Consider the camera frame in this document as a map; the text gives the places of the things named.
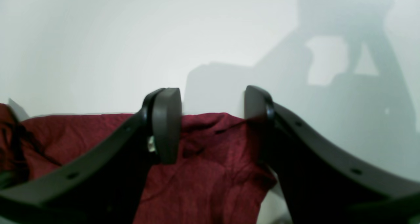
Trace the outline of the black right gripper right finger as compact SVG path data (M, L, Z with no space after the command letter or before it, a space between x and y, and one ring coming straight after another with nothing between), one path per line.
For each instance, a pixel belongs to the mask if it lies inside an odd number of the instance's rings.
M419 223L419 182L352 156L260 87L246 87L244 112L294 224Z

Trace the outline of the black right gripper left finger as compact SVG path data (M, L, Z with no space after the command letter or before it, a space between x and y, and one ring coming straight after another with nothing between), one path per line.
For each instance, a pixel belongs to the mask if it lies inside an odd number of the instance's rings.
M17 224L132 224L151 167L177 161L181 118L179 88L153 91L89 152L1 190L1 216Z

